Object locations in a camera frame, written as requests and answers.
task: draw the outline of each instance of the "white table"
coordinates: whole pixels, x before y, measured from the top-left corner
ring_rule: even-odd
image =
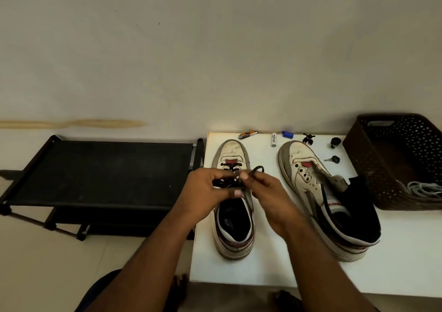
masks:
[[[212,164],[219,145],[237,139],[237,133],[209,133],[205,167]],[[249,154],[251,168],[263,165],[265,172],[278,177],[290,197],[303,209],[296,194],[285,184],[279,171],[277,153],[289,139],[278,135],[277,146],[270,146],[271,134],[257,134],[242,140]],[[317,135],[312,149],[323,161],[333,155],[339,164],[324,162],[333,175],[356,176],[356,172],[340,144],[329,146],[331,135]],[[294,140],[304,136],[295,135]],[[256,199],[254,218],[255,245],[240,261],[222,258],[214,245],[209,217],[198,223],[191,264],[191,281],[258,286],[296,287],[284,241],[270,228],[264,211]],[[377,209],[382,236],[365,257],[342,268],[362,292],[442,297],[442,216],[440,211],[402,212]]]

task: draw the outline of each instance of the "basket hole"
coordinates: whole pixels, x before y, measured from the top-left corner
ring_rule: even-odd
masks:
[[[394,124],[393,120],[376,120],[376,121],[370,121],[367,126],[391,126]]]

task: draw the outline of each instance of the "hand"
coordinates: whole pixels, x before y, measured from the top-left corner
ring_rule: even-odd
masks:
[[[214,179],[235,177],[230,170],[215,168],[200,168],[187,176],[187,181],[171,212],[184,216],[190,228],[208,216],[211,210],[223,200],[240,198],[240,189],[215,189]]]
[[[302,220],[303,215],[292,202],[279,179],[263,172],[255,172],[253,177],[246,172],[241,172],[240,178],[259,200],[272,229],[280,237],[286,239],[290,224],[295,220]]]

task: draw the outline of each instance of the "black rack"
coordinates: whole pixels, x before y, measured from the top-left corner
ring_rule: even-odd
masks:
[[[194,145],[70,141],[53,135],[23,171],[0,170],[1,177],[14,181],[0,197],[0,214],[81,241],[91,234],[148,237],[203,159],[202,139]],[[14,213],[11,205],[53,209],[42,222]],[[74,234],[57,224],[80,229]]]

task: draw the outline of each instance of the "blue cap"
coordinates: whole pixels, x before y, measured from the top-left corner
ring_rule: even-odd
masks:
[[[288,138],[288,139],[293,139],[293,133],[290,133],[290,132],[286,132],[286,131],[282,131],[282,136],[283,137],[286,137],[286,138]]]

